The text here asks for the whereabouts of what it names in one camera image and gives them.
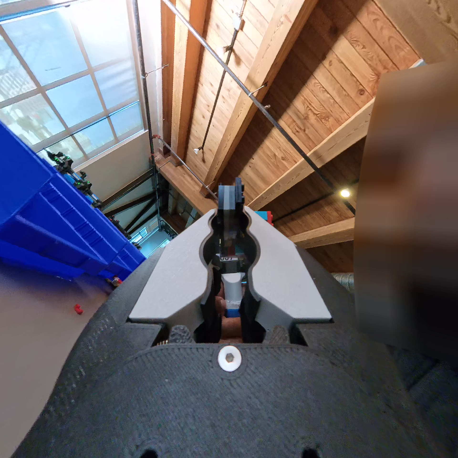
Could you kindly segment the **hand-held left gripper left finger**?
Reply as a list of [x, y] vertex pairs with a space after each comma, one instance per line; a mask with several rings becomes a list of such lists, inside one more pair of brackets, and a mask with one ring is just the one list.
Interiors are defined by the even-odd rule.
[[197, 342], [217, 343], [221, 314], [216, 295], [221, 274], [212, 265], [211, 210], [175, 237], [160, 255], [129, 315], [134, 323], [183, 325]]

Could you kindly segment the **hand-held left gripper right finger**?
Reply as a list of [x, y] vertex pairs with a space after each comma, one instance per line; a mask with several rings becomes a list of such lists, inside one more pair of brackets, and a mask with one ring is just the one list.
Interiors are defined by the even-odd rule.
[[249, 207], [244, 213], [256, 257], [240, 308], [243, 342], [260, 343], [276, 326], [332, 322], [298, 247]]

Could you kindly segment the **red teal grey brick model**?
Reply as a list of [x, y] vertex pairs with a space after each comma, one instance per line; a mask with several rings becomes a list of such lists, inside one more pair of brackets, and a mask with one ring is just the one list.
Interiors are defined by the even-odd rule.
[[213, 229], [216, 254], [227, 272], [246, 271], [255, 259], [255, 244], [247, 234], [249, 219], [244, 203], [241, 178], [236, 178], [232, 186], [219, 185]]

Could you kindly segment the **blue plastic bin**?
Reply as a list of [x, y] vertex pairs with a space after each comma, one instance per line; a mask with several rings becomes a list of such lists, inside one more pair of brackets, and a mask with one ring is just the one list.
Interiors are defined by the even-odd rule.
[[145, 256], [57, 170], [0, 126], [1, 261], [60, 278], [125, 280]]

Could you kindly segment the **grey desk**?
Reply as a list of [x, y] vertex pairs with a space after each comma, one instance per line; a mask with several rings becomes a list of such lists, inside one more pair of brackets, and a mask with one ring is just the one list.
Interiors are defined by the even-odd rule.
[[[1, 264], [0, 455], [10, 457], [46, 404], [67, 355], [112, 289]], [[74, 311], [75, 304], [83, 309]]]

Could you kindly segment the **person's right hand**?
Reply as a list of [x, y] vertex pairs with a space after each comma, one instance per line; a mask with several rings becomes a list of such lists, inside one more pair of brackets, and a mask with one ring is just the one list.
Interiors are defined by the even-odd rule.
[[222, 293], [215, 297], [216, 310], [221, 316], [221, 338], [219, 343], [243, 343], [240, 317], [226, 317], [226, 300]]

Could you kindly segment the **thin metal sprinkler pipe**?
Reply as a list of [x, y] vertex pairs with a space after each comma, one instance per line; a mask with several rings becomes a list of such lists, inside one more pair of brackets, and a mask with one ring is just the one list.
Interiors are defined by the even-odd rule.
[[209, 185], [205, 185], [205, 183], [192, 171], [192, 169], [190, 169], [190, 167], [185, 163], [185, 161], [181, 157], [179, 157], [175, 151], [172, 150], [171, 146], [169, 146], [160, 135], [154, 134], [152, 135], [152, 138], [157, 139], [160, 143], [163, 144], [163, 146], [166, 146], [170, 154], [172, 154], [174, 158], [177, 159], [180, 162], [180, 164], [184, 166], [192, 174], [192, 176], [194, 176], [194, 178], [202, 185], [202, 187], [207, 191], [207, 193], [215, 201], [218, 200], [218, 196], [213, 191], [211, 191], [211, 189], [209, 188]]

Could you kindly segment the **black equipment with green lights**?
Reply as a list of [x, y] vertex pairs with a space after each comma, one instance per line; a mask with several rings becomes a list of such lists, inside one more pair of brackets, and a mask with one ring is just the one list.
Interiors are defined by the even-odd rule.
[[[91, 206], [95, 209], [99, 209], [100, 211], [105, 210], [111, 204], [117, 202], [121, 198], [125, 197], [130, 192], [134, 191], [137, 187], [142, 185], [145, 181], [147, 181], [151, 177], [151, 172], [146, 172], [138, 179], [134, 180], [129, 185], [125, 186], [122, 190], [112, 195], [110, 198], [101, 201], [92, 191], [92, 183], [87, 179], [87, 174], [84, 171], [76, 173], [72, 169], [73, 160], [62, 152], [51, 152], [49, 149], [44, 150], [46, 153], [46, 157], [50, 160], [53, 167], [78, 191], [80, 191], [85, 198], [89, 200]], [[124, 229], [123, 226], [119, 223], [119, 221], [115, 218], [118, 213], [121, 213], [127, 209], [135, 207], [140, 203], [144, 203], [148, 200], [153, 198], [154, 193], [150, 192], [145, 196], [140, 198], [134, 199], [133, 201], [126, 203], [114, 210], [110, 210], [108, 213], [104, 215], [106, 218], [111, 221], [111, 223], [128, 239], [131, 240], [132, 237], [128, 232], [128, 229]]]

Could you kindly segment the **thick metal sprinkler pipe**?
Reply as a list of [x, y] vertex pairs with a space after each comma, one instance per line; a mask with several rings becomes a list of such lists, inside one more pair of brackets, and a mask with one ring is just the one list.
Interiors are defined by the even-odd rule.
[[184, 23], [192, 35], [198, 42], [214, 57], [214, 59], [222, 66], [222, 68], [232, 77], [238, 84], [245, 95], [240, 95], [233, 114], [215, 153], [214, 159], [206, 175], [203, 186], [207, 187], [215, 181], [218, 181], [221, 173], [227, 165], [227, 162], [232, 157], [232, 154], [242, 138], [244, 132], [248, 128], [255, 114], [255, 109], [259, 110], [268, 121], [282, 134], [286, 141], [294, 148], [296, 152], [305, 160], [314, 172], [322, 179], [322, 181], [330, 187], [332, 191], [336, 188], [331, 182], [319, 171], [318, 166], [312, 159], [303, 151], [299, 144], [287, 133], [285, 129], [271, 116], [265, 106], [255, 96], [257, 91], [263, 90], [262, 95], [266, 94], [269, 88], [269, 83], [277, 76], [279, 69], [289, 51], [291, 50], [299, 32], [306, 23], [312, 9], [316, 5], [316, 1], [280, 1], [277, 4], [272, 20], [269, 23], [266, 34], [259, 48], [260, 57], [256, 57], [250, 69], [249, 76], [252, 82], [260, 81], [262, 85], [256, 90], [250, 90], [236, 76], [236, 74], [225, 64], [216, 54], [216, 52], [208, 45], [197, 30], [185, 19], [179, 10], [172, 5], [170, 1], [164, 1], [168, 8]]

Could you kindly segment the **person's dark jacket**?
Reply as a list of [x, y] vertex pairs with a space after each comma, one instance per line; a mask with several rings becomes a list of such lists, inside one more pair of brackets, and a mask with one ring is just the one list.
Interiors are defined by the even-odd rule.
[[458, 456], [458, 366], [387, 346], [404, 386], [445, 457]]

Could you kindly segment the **black rod with white spotlights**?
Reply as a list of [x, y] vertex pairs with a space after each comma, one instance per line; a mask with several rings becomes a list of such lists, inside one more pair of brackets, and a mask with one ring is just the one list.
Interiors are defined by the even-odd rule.
[[[237, 35], [238, 35], [239, 31], [243, 28], [242, 24], [243, 24], [244, 20], [243, 20], [242, 16], [243, 16], [243, 12], [244, 12], [246, 3], [247, 3], [247, 1], [244, 0], [242, 5], [241, 5], [241, 7], [240, 7], [239, 12], [235, 13], [234, 16], [233, 16], [233, 28], [234, 28], [234, 31], [233, 31], [233, 35], [232, 35], [232, 39], [231, 39], [230, 44], [229, 45], [225, 45], [223, 47], [218, 47], [217, 50], [216, 50], [217, 55], [222, 60], [225, 60], [226, 66], [229, 64], [229, 61], [230, 61], [230, 58], [231, 58], [231, 55], [232, 55], [232, 52], [233, 52], [234, 44], [235, 44], [236, 39], [237, 39]], [[212, 111], [211, 111], [211, 114], [210, 114], [210, 117], [209, 117], [209, 120], [208, 120], [208, 125], [207, 125], [206, 131], [205, 131], [205, 135], [204, 135], [204, 138], [203, 138], [203, 142], [202, 142], [201, 146], [199, 146], [198, 148], [194, 148], [194, 153], [196, 155], [200, 151], [203, 151], [203, 149], [204, 149], [204, 146], [205, 146], [205, 143], [206, 143], [206, 140], [207, 140], [207, 137], [208, 137], [209, 129], [210, 129], [210, 126], [212, 124], [215, 108], [217, 106], [217, 102], [218, 102], [218, 99], [219, 99], [219, 96], [220, 96], [221, 88], [222, 88], [222, 85], [223, 85], [223, 82], [224, 82], [225, 75], [226, 75], [226, 71], [223, 70], [221, 78], [220, 78], [219, 86], [218, 86], [218, 89], [217, 89], [217, 93], [216, 93], [216, 96], [215, 96], [214, 104], [213, 104], [213, 107], [212, 107]]]

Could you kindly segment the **black ceiling pipe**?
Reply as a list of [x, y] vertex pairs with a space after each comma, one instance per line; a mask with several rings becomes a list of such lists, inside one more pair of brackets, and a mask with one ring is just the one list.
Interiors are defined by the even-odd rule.
[[133, 13], [134, 13], [134, 20], [135, 20], [136, 41], [137, 41], [139, 60], [140, 60], [142, 94], [143, 94], [143, 98], [145, 102], [148, 141], [149, 141], [149, 146], [150, 146], [150, 156], [151, 156], [151, 163], [152, 163], [152, 169], [153, 169], [153, 184], [154, 184], [154, 190], [156, 193], [157, 229], [158, 231], [162, 231], [163, 227], [162, 227], [161, 216], [160, 216], [160, 205], [159, 205], [160, 198], [159, 198], [159, 193], [158, 193], [157, 168], [156, 168], [155, 157], [154, 157], [150, 106], [149, 106], [147, 82], [146, 82], [147, 76], [146, 76], [146, 70], [145, 70], [145, 61], [144, 61], [143, 45], [142, 45], [142, 38], [141, 38], [139, 5], [138, 5], [137, 0], [133, 0], [132, 2], [133, 2]]

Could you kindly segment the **large paned window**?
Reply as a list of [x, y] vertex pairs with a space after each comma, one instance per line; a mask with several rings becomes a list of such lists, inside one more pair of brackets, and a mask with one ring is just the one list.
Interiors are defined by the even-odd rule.
[[1, 1], [1, 123], [76, 165], [144, 132], [133, 1]]

